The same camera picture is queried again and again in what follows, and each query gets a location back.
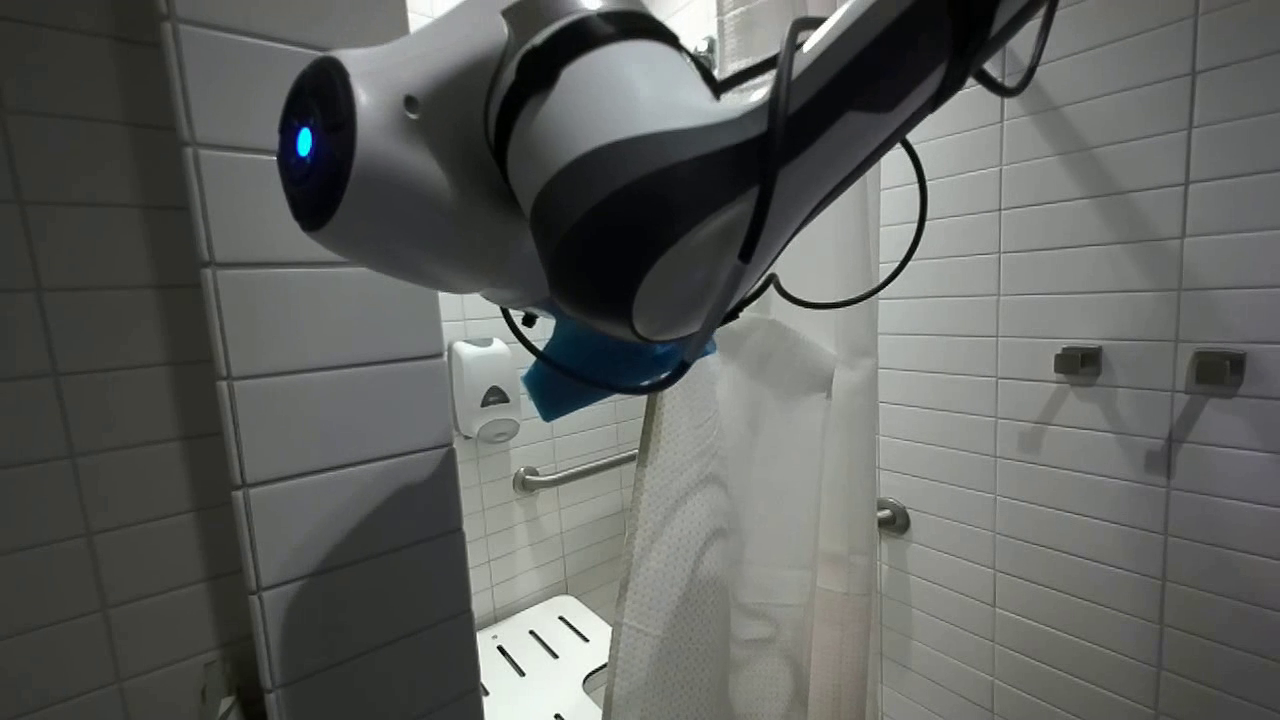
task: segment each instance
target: blue light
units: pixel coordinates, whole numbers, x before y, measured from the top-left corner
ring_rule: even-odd
[[[315,152],[315,133],[312,133],[306,123],[292,137],[292,152],[295,152],[298,159],[312,159],[312,152]]]

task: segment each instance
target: grab bar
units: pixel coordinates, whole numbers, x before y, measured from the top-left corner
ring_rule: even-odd
[[[584,477],[594,477],[594,472],[609,472],[609,469],[622,469],[622,464],[636,464],[641,456],[615,456],[615,459],[600,459],[600,464],[584,464],[584,469],[565,469],[565,472],[538,472],[538,469],[518,469],[512,477],[512,484],[518,491],[538,491],[538,486],[560,486],[560,484],[573,484],[573,481],[584,481]]]
[[[584,477],[594,477],[594,472],[609,472],[609,469],[622,469],[622,464],[636,464],[641,456],[629,450],[629,456],[615,456],[615,459],[600,459],[600,464],[578,464],[578,469],[565,469],[565,472],[538,472],[538,469],[518,469],[512,477],[512,484],[518,491],[538,491],[538,486],[560,486],[560,484],[573,484],[573,481],[584,481]],[[913,510],[897,498],[874,498],[874,526],[883,535],[908,535],[913,530]]]

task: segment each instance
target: white shower curtain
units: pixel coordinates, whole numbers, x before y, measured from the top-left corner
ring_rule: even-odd
[[[873,284],[860,191],[784,263]],[[874,319],[771,310],[646,407],[609,720],[860,720],[874,547]]]

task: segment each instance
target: robotic arm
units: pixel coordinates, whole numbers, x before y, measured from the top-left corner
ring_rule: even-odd
[[[465,0],[417,36],[304,68],[280,178],[331,252],[538,307],[615,388],[652,388],[1050,5],[848,0],[798,18],[771,89],[739,94],[641,0]]]

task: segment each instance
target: bathroom wall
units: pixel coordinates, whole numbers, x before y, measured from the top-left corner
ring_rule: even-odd
[[[1065,5],[1041,82],[917,138],[883,300],[883,720],[1280,716],[1280,5]],[[883,167],[883,269],[917,213]],[[1103,342],[1101,383],[1054,381]],[[1197,396],[1188,354],[1250,354]]]
[[[407,23],[418,26],[456,0],[407,0]],[[715,5],[657,0],[691,46],[715,36]],[[498,335],[514,350],[512,370],[528,367],[525,348],[507,335],[498,310],[478,296],[440,296],[443,338]],[[622,530],[633,510],[636,469],[584,477],[569,486],[514,491],[512,472],[565,472],[641,450],[643,398],[609,398],[569,420],[545,425],[518,393],[518,437],[489,448],[456,437],[459,498],[469,526],[469,569],[477,619],[505,619],[548,597],[578,597],[603,619],[615,615],[622,571]]]
[[[162,6],[271,720],[478,716],[440,302],[295,231],[271,159],[292,74],[403,26],[403,0]]]
[[[251,681],[156,6],[0,5],[0,720]]]

